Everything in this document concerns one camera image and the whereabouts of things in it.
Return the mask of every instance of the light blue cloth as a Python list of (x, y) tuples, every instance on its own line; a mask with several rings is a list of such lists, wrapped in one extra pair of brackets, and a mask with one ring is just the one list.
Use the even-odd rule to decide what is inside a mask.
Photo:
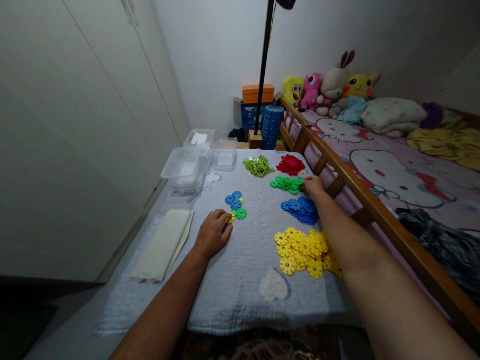
[(338, 116), (337, 120), (345, 124), (359, 124), (360, 116), (367, 108), (367, 101), (363, 97), (349, 96), (348, 105)]
[[(307, 167), (308, 174), (303, 177), (312, 174), (303, 156), (289, 154), (301, 159)], [(225, 198), (234, 191), (242, 192), (242, 208), (247, 210), (248, 216), (245, 220), (235, 219), (228, 244), (210, 261), (188, 320), (188, 329), (222, 336), (258, 327), (285, 330), (320, 323), (362, 325), (344, 280), (328, 271), (320, 279), (312, 278), (306, 270), (293, 276), (281, 272), (275, 234), (288, 227), (308, 234), (311, 229), (319, 230), (320, 227), (301, 223), (281, 209), (282, 202), (305, 195), (291, 195), (270, 186), (275, 177), (287, 174), (276, 171), (260, 178), (246, 170), (244, 159), (258, 155), (265, 156), (270, 167), (275, 169), (285, 153), (240, 149), (235, 171), (209, 171), (220, 175), (216, 178), (221, 177), (221, 180), (205, 181), (205, 190), (194, 204), (190, 235), (165, 280), (162, 283), (132, 282), (132, 270), (160, 225), (162, 214), (172, 203), (161, 210), (111, 292), (95, 334), (125, 334), (132, 327), (192, 249), (210, 211), (230, 210)]]

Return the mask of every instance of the white heart pattern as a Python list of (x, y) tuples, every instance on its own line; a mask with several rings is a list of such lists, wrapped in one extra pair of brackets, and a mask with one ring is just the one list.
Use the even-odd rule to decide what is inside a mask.
[(275, 300), (285, 300), (290, 297), (291, 290), (282, 275), (270, 267), (266, 276), (260, 282), (260, 294), (272, 303)]
[(216, 183), (216, 182), (219, 182), (220, 180), (222, 180), (222, 177), (216, 173), (211, 173), (210, 175), (208, 175), (206, 177), (206, 180), (209, 182), (209, 183)]

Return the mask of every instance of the forearm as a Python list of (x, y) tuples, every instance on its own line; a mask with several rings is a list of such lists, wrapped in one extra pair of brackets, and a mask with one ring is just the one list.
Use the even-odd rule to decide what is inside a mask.
[(126, 334), (111, 359), (169, 359), (209, 260), (192, 251)]
[(359, 271), (370, 270), (390, 255), (325, 191), (316, 194), (312, 199), (345, 276), (350, 272), (358, 274)]
[(326, 192), (313, 200), (378, 358), (475, 358), (383, 246)]

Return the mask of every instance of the black pole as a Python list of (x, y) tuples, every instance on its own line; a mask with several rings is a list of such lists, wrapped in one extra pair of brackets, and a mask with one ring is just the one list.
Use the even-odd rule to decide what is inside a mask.
[(256, 106), (255, 135), (259, 134), (260, 112), (262, 110), (262, 95), (264, 93), (265, 69), (267, 68), (267, 56), (269, 54), (270, 29), (274, 14), (275, 0), (268, 0), (266, 12), (265, 39), (263, 40), (263, 56), (261, 57), (260, 86), (258, 88), (258, 104)]

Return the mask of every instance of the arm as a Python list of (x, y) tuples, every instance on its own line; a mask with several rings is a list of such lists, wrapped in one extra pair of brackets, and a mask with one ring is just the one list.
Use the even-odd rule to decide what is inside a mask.
[(187, 323), (197, 290), (210, 259), (230, 239), (231, 217), (211, 212), (200, 228), (193, 249), (126, 334), (110, 359), (169, 359)]
[(322, 180), (303, 181), (340, 261), (378, 359), (477, 359), (396, 259), (337, 205)]

